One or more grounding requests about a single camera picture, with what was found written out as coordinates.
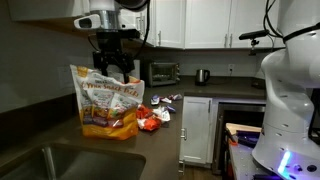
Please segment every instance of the blue light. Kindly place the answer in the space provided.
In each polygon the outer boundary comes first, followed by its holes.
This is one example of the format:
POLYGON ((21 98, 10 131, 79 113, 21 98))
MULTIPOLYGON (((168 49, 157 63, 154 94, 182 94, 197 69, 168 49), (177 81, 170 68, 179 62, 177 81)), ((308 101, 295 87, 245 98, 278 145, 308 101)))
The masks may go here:
POLYGON ((283 173, 283 172, 284 172, 284 168, 287 166, 290 157, 291 157, 291 152, 290 152, 290 151, 287 151, 287 152, 284 154, 284 156, 283 156, 283 158, 282 158, 282 160, 281 160, 280 166, 279 166, 279 168, 278 168, 278 172, 279 172, 280 174, 284 175, 284 173, 283 173))

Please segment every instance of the dark countertop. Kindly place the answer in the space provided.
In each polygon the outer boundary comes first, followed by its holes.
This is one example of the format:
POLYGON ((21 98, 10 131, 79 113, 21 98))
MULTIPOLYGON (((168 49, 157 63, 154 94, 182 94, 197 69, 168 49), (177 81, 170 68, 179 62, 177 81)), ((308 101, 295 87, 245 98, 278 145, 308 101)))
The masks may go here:
MULTIPOLYGON (((241 99, 265 99, 265 91, 252 88, 251 78, 211 78, 207 86, 195 86, 194 77, 182 77, 178 85, 146 88, 144 104, 150 106, 150 98, 154 94, 168 96, 182 94, 185 96, 224 97, 241 99)), ((57 142, 102 150, 140 154, 146 157, 146 165, 141 180, 178 179, 178 160, 180 147, 180 129, 182 120, 182 100, 174 101, 171 105, 177 113, 171 114, 169 127, 155 132, 142 132, 124 141, 91 139, 81 134, 78 116, 55 126, 27 142, 15 145, 2 151, 0 167, 19 154, 30 148, 46 142, 57 142)))

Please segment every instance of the snack bag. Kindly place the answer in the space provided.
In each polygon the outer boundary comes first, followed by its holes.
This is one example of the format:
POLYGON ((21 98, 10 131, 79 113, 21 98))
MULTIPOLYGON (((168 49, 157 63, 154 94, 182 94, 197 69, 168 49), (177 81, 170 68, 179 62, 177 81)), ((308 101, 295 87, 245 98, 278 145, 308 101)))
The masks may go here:
POLYGON ((138 134, 136 109, 144 81, 130 77, 123 84, 86 67, 70 65, 83 135, 125 140, 138 134))

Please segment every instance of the stainless steel sink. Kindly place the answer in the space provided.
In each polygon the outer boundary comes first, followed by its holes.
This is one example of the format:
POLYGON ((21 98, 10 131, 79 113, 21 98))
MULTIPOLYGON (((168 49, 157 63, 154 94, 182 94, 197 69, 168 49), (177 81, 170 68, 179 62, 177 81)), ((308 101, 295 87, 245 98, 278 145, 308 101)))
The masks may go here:
POLYGON ((145 157, 137 154, 50 144, 0 167, 0 179, 138 180, 145 163, 145 157))

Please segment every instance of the electric kettle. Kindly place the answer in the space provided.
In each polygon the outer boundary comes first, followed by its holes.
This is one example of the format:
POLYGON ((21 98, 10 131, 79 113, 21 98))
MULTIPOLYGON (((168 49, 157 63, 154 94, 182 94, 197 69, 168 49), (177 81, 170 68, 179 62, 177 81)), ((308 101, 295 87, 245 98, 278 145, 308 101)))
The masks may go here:
POLYGON ((196 82, 197 86, 205 86, 206 82, 210 78, 210 71, 206 69, 198 69, 196 74, 196 82))

